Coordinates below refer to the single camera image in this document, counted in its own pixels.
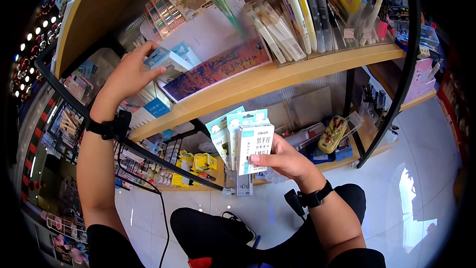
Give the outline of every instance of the white tile floor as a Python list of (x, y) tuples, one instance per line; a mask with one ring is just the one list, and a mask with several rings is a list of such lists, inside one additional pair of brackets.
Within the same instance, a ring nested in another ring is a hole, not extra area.
[[(402, 112), (394, 124), (400, 130), (392, 149), (361, 169), (348, 166), (324, 175), (334, 187), (355, 183), (364, 189), (366, 244), (384, 254), (387, 267), (423, 268), (437, 253), (455, 213), (452, 187), (459, 152), (436, 98)], [(164, 192), (167, 221), (179, 207), (221, 215), (230, 206), (262, 236), (260, 249), (273, 247), (289, 238), (300, 220), (283, 197), (290, 188), (297, 189), (292, 180), (255, 187), (252, 197)], [(167, 238), (160, 197), (139, 188), (117, 189), (116, 207), (142, 263), (158, 267)], [(171, 231), (163, 267), (188, 267)]]

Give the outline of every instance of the person's left hand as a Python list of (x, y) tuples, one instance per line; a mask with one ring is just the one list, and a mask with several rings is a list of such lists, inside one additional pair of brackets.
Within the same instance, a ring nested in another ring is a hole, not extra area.
[(136, 95), (154, 78), (163, 74), (165, 68), (156, 67), (147, 71), (144, 57), (149, 56), (159, 45), (147, 41), (139, 48), (125, 54), (117, 68), (109, 76), (101, 89), (101, 94), (119, 104), (126, 98)]

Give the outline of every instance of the knee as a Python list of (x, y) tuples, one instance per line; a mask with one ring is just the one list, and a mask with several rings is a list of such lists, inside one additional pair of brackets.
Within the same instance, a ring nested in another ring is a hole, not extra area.
[(334, 188), (334, 190), (341, 196), (352, 197), (353, 200), (366, 204), (365, 192), (357, 184), (347, 183)]
[(178, 208), (170, 215), (170, 227), (173, 229), (178, 226), (190, 224), (193, 219), (193, 212), (196, 210), (191, 208)]

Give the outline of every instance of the hand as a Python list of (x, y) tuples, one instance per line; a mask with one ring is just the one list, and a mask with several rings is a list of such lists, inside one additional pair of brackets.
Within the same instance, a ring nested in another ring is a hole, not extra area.
[(144, 57), (149, 56), (157, 48), (157, 43), (147, 41), (124, 55), (101, 89), (101, 97), (107, 97), (110, 102), (119, 104), (124, 99), (136, 95), (154, 78), (163, 74), (165, 68), (156, 67), (147, 71), (148, 68), (144, 64)]
[(277, 134), (273, 136), (271, 153), (274, 154), (253, 154), (249, 160), (259, 166), (272, 167), (279, 174), (293, 179), (303, 192), (324, 188), (326, 179), (316, 166)]

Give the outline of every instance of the pink box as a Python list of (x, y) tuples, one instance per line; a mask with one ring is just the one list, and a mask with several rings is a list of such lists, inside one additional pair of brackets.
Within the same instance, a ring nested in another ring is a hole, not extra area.
[(433, 60), (431, 58), (425, 58), (422, 60), (417, 60), (415, 64), (415, 72), (413, 73), (412, 82), (410, 88), (407, 92), (407, 97), (405, 98), (404, 103), (418, 98), (425, 93), (430, 92), (434, 89), (435, 79), (428, 81), (428, 75), (431, 73), (431, 64)]

